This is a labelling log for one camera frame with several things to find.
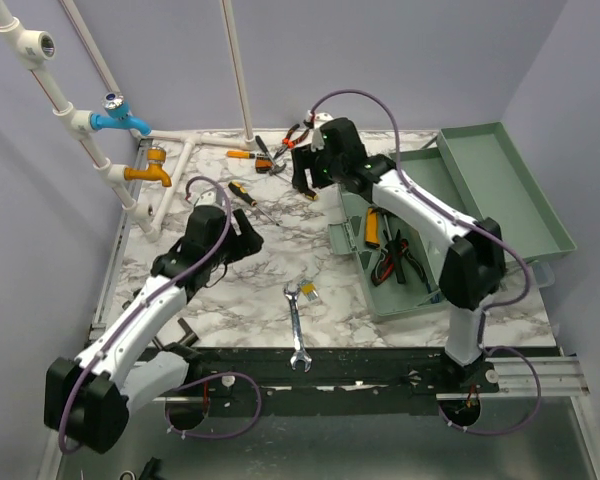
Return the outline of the yellow black screwdriver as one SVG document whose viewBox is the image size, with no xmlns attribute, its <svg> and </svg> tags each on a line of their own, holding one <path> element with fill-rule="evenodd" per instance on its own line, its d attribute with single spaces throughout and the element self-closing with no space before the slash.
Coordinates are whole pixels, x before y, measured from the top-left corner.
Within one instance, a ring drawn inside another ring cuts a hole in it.
<svg viewBox="0 0 600 480">
<path fill-rule="evenodd" d="M 232 180 L 227 184 L 230 193 L 245 205 L 248 205 L 254 210 L 263 221 L 267 221 L 276 227 L 281 227 L 281 223 L 272 215 L 267 213 L 259 204 L 259 202 L 251 195 L 247 188 L 236 180 Z"/>
</svg>

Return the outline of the yellow handle tool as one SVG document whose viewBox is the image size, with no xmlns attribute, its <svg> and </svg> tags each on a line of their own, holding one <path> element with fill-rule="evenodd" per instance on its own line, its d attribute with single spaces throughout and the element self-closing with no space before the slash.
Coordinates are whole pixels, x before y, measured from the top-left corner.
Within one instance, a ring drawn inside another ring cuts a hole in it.
<svg viewBox="0 0 600 480">
<path fill-rule="evenodd" d="M 378 236 L 378 211 L 374 207 L 369 207 L 365 218 L 365 245 L 371 249 L 380 248 L 380 240 Z"/>
</svg>

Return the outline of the claw hammer black handle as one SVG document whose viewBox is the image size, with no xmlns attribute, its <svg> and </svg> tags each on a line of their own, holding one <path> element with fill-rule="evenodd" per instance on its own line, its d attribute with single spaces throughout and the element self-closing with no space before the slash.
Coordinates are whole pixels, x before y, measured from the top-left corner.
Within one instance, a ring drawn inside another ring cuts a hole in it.
<svg viewBox="0 0 600 480">
<path fill-rule="evenodd" d="M 381 218 L 383 220 L 383 225 L 384 225 L 383 233 L 384 233 L 384 237 L 386 240 L 385 249 L 392 255 L 393 260 L 394 260 L 395 269 L 392 274 L 394 274 L 396 276 L 396 282 L 398 284 L 404 285 L 407 282 L 407 280 L 406 280 L 406 276 L 404 273 L 404 269 L 402 267 L 402 260 L 401 260 L 402 240 L 401 240 L 400 236 L 395 237 L 392 234 L 391 228 L 390 228 L 390 222 L 389 222 L 389 214 L 386 211 L 384 211 L 384 210 L 381 211 Z"/>
</svg>

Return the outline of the red black utility knife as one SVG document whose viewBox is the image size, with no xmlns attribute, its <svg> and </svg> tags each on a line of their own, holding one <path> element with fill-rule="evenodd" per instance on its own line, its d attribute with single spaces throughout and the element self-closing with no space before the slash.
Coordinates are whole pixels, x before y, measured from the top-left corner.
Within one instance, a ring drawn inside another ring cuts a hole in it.
<svg viewBox="0 0 600 480">
<path fill-rule="evenodd" d="M 374 286 L 381 285 L 391 276 L 394 269 L 395 266 L 392 255 L 387 250 L 382 249 L 379 258 L 370 273 L 371 283 Z"/>
</svg>

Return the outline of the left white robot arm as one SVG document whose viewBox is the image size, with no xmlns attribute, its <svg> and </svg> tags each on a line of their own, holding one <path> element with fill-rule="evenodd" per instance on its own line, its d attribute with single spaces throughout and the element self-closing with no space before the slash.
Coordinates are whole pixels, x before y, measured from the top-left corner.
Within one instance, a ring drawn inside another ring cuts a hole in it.
<svg viewBox="0 0 600 480">
<path fill-rule="evenodd" d="M 114 324 L 75 358 L 59 357 L 48 367 L 43 420 L 57 432 L 62 453 L 87 447 L 103 454 L 139 407 L 171 389 L 189 395 L 200 387 L 200 368 L 171 351 L 138 373 L 132 369 L 218 267 L 258 253 L 263 243 L 241 209 L 193 209 L 183 236 L 154 259 L 144 286 Z"/>
</svg>

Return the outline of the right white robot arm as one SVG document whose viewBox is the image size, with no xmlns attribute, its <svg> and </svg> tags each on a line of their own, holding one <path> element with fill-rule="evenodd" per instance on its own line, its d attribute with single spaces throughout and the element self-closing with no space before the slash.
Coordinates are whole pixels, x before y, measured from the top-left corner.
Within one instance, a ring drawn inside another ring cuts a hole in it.
<svg viewBox="0 0 600 480">
<path fill-rule="evenodd" d="M 486 301 L 505 273 L 500 225 L 478 221 L 428 192 L 404 170 L 400 156 L 368 154 L 355 124 L 346 117 L 303 122 L 308 132 L 292 151 L 295 187 L 333 184 L 400 218 L 429 240 L 442 256 L 436 284 L 449 303 L 449 331 L 440 379 L 460 392 L 476 380 L 483 353 L 480 324 Z"/>
</svg>

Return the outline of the orange black long-nose pliers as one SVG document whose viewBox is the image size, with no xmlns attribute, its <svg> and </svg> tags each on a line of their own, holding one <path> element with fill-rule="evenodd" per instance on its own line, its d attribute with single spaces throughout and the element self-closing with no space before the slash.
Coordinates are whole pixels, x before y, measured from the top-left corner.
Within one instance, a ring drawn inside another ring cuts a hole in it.
<svg viewBox="0 0 600 480">
<path fill-rule="evenodd" d="M 305 124 L 296 123 L 291 126 L 281 141 L 281 146 L 276 150 L 273 159 L 277 160 L 287 150 L 294 149 L 299 143 L 302 143 L 308 136 L 310 129 Z"/>
</svg>

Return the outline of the silver open-end wrench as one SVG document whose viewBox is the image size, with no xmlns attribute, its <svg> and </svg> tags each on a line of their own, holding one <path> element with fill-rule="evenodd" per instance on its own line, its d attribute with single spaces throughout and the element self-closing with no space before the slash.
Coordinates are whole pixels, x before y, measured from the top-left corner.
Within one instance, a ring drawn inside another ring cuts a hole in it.
<svg viewBox="0 0 600 480">
<path fill-rule="evenodd" d="M 304 345 L 304 338 L 302 334 L 299 310 L 298 310 L 298 298 L 301 293 L 299 288 L 292 290 L 288 284 L 283 288 L 283 293 L 287 299 L 290 318 L 292 325 L 292 336 L 293 336 L 293 347 L 294 352 L 290 358 L 290 365 L 293 370 L 297 368 L 299 363 L 303 364 L 303 370 L 308 373 L 311 369 L 312 358 L 306 351 Z"/>
</svg>

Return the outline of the yellow hex key set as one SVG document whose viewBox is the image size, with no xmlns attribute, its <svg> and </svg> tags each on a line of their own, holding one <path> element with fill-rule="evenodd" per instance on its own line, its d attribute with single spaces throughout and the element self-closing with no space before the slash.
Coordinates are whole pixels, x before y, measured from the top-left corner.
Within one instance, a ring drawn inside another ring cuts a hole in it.
<svg viewBox="0 0 600 480">
<path fill-rule="evenodd" d="M 319 294 L 317 289 L 312 281 L 303 280 L 299 283 L 299 287 L 303 295 L 309 301 L 317 301 L 319 299 Z"/>
</svg>

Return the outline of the orange plastic tap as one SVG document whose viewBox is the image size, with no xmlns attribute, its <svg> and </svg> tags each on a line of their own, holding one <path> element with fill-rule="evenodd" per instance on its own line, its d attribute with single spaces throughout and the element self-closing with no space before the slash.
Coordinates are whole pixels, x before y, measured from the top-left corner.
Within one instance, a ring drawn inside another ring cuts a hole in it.
<svg viewBox="0 0 600 480">
<path fill-rule="evenodd" d="M 164 170 L 166 162 L 166 151 L 162 147 L 152 146 L 147 150 L 147 167 L 144 170 L 126 167 L 123 178 L 126 181 L 142 180 L 159 182 L 163 187 L 172 186 L 170 175 Z"/>
</svg>

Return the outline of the silver socket bar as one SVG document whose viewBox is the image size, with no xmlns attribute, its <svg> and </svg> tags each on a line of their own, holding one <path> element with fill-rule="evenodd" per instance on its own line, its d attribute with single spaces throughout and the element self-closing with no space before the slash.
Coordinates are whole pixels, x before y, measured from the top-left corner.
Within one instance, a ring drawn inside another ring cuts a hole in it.
<svg viewBox="0 0 600 480">
<path fill-rule="evenodd" d="M 194 345 L 199 340 L 198 335 L 182 317 L 169 320 L 153 337 L 151 343 L 158 349 L 177 343 L 187 347 Z"/>
</svg>

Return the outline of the blue plastic tap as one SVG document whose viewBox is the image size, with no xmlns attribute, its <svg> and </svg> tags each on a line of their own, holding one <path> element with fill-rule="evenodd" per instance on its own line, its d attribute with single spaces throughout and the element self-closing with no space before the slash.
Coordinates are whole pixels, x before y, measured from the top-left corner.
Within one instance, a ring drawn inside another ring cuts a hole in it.
<svg viewBox="0 0 600 480">
<path fill-rule="evenodd" d="M 130 105 L 120 92 L 108 92 L 102 99 L 105 114 L 91 113 L 90 127 L 94 131 L 103 129 L 136 130 L 148 136 L 152 129 L 149 124 L 131 113 Z"/>
</svg>

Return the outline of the white pvc pipe assembly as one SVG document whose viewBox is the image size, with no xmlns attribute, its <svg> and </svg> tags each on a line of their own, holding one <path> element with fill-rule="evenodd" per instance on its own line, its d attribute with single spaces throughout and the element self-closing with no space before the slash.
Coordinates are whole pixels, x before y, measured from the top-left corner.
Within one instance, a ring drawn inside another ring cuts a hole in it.
<svg viewBox="0 0 600 480">
<path fill-rule="evenodd" d="M 105 85 L 111 88 L 109 92 L 120 92 L 76 4 L 73 1 L 63 1 L 61 6 L 78 33 L 102 79 L 104 79 Z M 57 53 L 56 43 L 52 35 L 46 31 L 25 28 L 22 22 L 11 13 L 6 3 L 0 1 L 0 37 L 4 39 L 24 69 L 30 72 L 33 79 L 41 88 L 51 104 L 54 116 L 62 123 L 67 133 L 86 152 L 102 181 L 118 197 L 127 218 L 135 222 L 150 241 L 157 240 L 161 233 L 162 222 L 175 195 L 175 186 L 184 173 L 184 168 L 193 153 L 194 147 L 209 145 L 243 151 L 251 151 L 256 148 L 232 3 L 230 1 L 222 1 L 220 6 L 238 87 L 242 121 L 244 124 L 243 133 L 237 137 L 220 137 L 202 130 L 163 131 L 151 127 L 151 133 L 148 136 L 142 136 L 136 130 L 123 130 L 141 140 L 171 141 L 183 145 L 183 150 L 178 157 L 174 171 L 168 173 L 164 168 L 171 177 L 172 186 L 169 188 L 162 186 L 165 189 L 165 193 L 159 205 L 153 207 L 149 203 L 135 199 L 127 188 L 128 183 L 142 180 L 126 181 L 123 178 L 123 173 L 124 169 L 128 166 L 112 162 L 93 139 L 92 134 L 99 131 L 94 131 L 90 127 L 89 118 L 91 113 L 96 112 L 76 108 L 67 99 L 52 74 L 48 71 L 46 64 L 55 58 Z"/>
</svg>

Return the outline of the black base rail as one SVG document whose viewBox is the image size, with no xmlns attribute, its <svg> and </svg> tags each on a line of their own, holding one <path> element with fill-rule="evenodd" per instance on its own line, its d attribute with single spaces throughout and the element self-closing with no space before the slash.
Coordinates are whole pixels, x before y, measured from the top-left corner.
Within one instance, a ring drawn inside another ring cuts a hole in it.
<svg viewBox="0 0 600 480">
<path fill-rule="evenodd" d="M 167 395 L 169 405 L 197 401 L 214 416 L 278 417 L 435 415 L 443 402 L 465 410 L 505 392 L 527 366 L 497 350 L 460 367 L 439 348 L 318 348 L 310 368 L 292 365 L 288 348 L 191 348 L 170 345 L 131 363 L 120 385 L 111 371 L 88 382 L 79 410 L 90 424 L 130 418 Z"/>
</svg>

